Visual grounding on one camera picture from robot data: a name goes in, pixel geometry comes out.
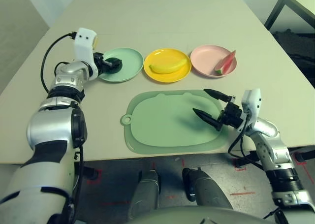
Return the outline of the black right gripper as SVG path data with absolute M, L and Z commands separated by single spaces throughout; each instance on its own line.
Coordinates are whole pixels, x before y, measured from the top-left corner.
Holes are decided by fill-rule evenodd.
M 211 125 L 217 131 L 221 130 L 222 125 L 238 128 L 242 124 L 243 119 L 241 118 L 241 116 L 242 116 L 243 111 L 240 109 L 239 106 L 231 102 L 232 96 L 225 95 L 224 93 L 213 90 L 213 89 L 204 89 L 203 91 L 205 91 L 209 96 L 217 100 L 221 100 L 228 103 L 226 107 L 224 108 L 224 110 L 220 112 L 218 120 L 215 120 L 210 114 L 202 110 L 193 108 L 194 113 L 201 120 Z

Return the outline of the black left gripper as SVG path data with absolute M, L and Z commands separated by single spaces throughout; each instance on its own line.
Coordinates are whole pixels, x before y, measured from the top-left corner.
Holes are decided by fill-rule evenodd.
M 93 53 L 94 63 L 98 69 L 98 74 L 115 74 L 118 68 L 106 68 L 105 65 L 119 65 L 121 60 L 118 58 L 107 58 L 104 60 L 103 53 Z

